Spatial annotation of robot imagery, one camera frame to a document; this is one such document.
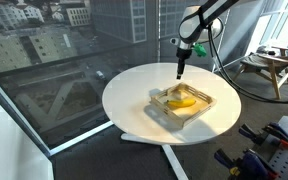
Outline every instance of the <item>window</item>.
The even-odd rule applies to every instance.
[[[270,41],[287,41],[287,33],[280,32],[288,19],[288,0],[275,1],[267,0],[264,9],[257,22],[256,28],[252,35],[246,54],[255,52],[260,45],[269,43]]]
[[[40,14],[38,9],[14,9],[13,19],[20,20],[22,26],[15,27],[15,31],[0,33],[0,39],[3,39],[0,41],[3,46],[0,45],[0,84],[6,87],[3,89],[6,94],[11,94],[10,97],[19,93],[27,95],[32,103],[30,110],[25,105],[22,107],[23,102],[18,99],[20,96],[11,100],[24,115],[26,124],[40,135],[49,149],[77,137],[83,129],[92,129],[108,121],[101,107],[101,93],[108,81],[114,78],[117,69],[126,70],[157,61],[151,58],[157,56],[156,39],[152,41],[158,37],[155,34],[158,32],[157,23],[145,24],[146,17],[152,21],[157,18],[156,3],[145,1],[149,5],[147,7],[156,9],[150,9],[150,13],[144,16],[144,8],[147,7],[144,1],[136,0],[134,18],[131,17],[131,1],[124,2],[92,0],[92,26],[85,26],[91,16],[86,7],[62,8],[68,16],[64,18],[65,22],[44,18],[45,23],[41,27],[26,23],[26,18]],[[149,28],[151,34],[146,35],[145,28]],[[96,32],[101,32],[98,37],[94,35]],[[150,41],[144,42],[146,36],[151,37]],[[108,61],[106,56],[114,58]],[[101,71],[107,76],[107,81],[97,81],[92,76],[92,69],[86,71],[85,64],[88,62],[98,64],[98,68],[103,67]],[[63,92],[65,100],[58,97]]]

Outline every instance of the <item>wooden chair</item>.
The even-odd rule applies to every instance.
[[[242,66],[238,70],[233,80],[236,80],[242,72],[256,73],[264,79],[272,82],[276,98],[281,99],[279,88],[286,80],[288,83],[288,56],[286,56],[286,51],[288,51],[288,48],[273,48],[278,48],[281,56],[271,56],[267,54],[252,54],[246,56],[241,60]],[[267,71],[268,75],[264,74],[262,70]]]

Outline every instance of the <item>glass window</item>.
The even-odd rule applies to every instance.
[[[50,149],[109,121],[101,98],[121,70],[157,62],[151,58],[158,47],[155,1],[91,0],[90,5],[92,26],[81,27],[90,13],[76,5],[62,7],[63,22],[46,14],[45,23],[23,22],[0,33],[0,85]]]
[[[166,7],[161,7],[161,13],[166,13]]]

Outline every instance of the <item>banana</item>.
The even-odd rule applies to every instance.
[[[195,104],[195,99],[193,98],[188,98],[188,99],[183,99],[183,100],[168,100],[167,104],[174,106],[174,107],[189,107]]]

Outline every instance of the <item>black cable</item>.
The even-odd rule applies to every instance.
[[[215,51],[215,54],[216,54],[216,57],[217,57],[217,60],[218,60],[218,63],[220,65],[220,69],[219,69],[219,73],[220,75],[223,77],[223,79],[230,85],[232,86],[236,91],[238,91],[239,93],[243,94],[244,96],[246,97],[249,97],[253,100],[256,100],[256,101],[261,101],[261,102],[266,102],[266,103],[279,103],[279,104],[288,104],[288,101],[275,101],[275,100],[271,100],[271,99],[267,99],[267,98],[264,98],[264,97],[261,97],[261,96],[258,96],[254,93],[251,93],[245,89],[243,89],[242,87],[240,87],[238,84],[236,84],[227,74],[227,72],[225,71],[224,69],[224,66],[219,58],[219,55],[216,51],[216,47],[215,47],[215,44],[214,44],[214,41],[213,41],[213,35],[212,35],[212,32],[211,33],[208,33],[209,35],[209,40],[210,40],[210,44],[212,45],[214,51]]]
[[[223,30],[224,30],[223,21],[222,21],[220,18],[217,18],[217,19],[220,21],[222,28],[221,28],[221,31],[218,33],[218,35],[217,35],[216,37],[214,37],[214,39],[218,38],[218,37],[222,34],[222,32],[223,32]],[[206,41],[203,41],[203,42],[199,42],[199,44],[204,44],[204,43],[206,43],[206,42],[210,42],[210,40],[206,40]]]

